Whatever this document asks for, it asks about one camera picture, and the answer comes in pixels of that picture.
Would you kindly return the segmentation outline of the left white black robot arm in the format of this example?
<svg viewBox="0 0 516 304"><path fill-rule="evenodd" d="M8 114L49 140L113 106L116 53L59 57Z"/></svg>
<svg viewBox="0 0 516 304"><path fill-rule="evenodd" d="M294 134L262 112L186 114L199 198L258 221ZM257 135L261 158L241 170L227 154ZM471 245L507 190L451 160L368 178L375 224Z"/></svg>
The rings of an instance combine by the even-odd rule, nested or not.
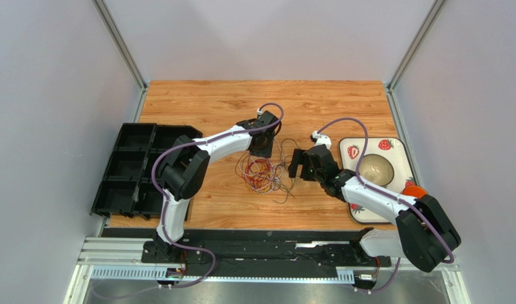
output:
<svg viewBox="0 0 516 304"><path fill-rule="evenodd" d="M151 180L163 196L155 242L166 255L183 237L188 205L201 189L209 165L243 151L261 158L271 157L281 119L269 111L258 111L257 118L238 122L213 136L180 136L173 147L155 160Z"/></svg>

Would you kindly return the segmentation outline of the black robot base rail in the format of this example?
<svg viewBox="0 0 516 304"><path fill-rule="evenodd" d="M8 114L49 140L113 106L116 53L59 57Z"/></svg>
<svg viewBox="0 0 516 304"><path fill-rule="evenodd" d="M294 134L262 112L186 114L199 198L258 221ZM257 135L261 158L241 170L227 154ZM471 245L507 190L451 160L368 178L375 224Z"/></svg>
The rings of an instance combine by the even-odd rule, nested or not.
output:
<svg viewBox="0 0 516 304"><path fill-rule="evenodd" d="M387 257L370 257L356 246L359 231L188 229L166 255L154 228L107 228L103 238L137 241L139 261L187 267L186 275L265 278L330 278L339 267L390 267Z"/></svg>

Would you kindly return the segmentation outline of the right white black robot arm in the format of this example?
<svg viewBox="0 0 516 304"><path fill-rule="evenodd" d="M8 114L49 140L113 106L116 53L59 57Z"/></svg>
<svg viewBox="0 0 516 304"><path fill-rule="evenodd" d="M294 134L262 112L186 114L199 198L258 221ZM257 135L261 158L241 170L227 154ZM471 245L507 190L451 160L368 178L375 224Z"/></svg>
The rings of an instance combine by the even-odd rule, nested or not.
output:
<svg viewBox="0 0 516 304"><path fill-rule="evenodd" d="M440 263L453 263L461 237L436 198L392 192L371 183L357 172L339 168L324 145L294 149L289 175L316 181L325 193L344 203L356 204L396 226L396 230L369 229L358 245L370 257L405 258L423 272Z"/></svg>

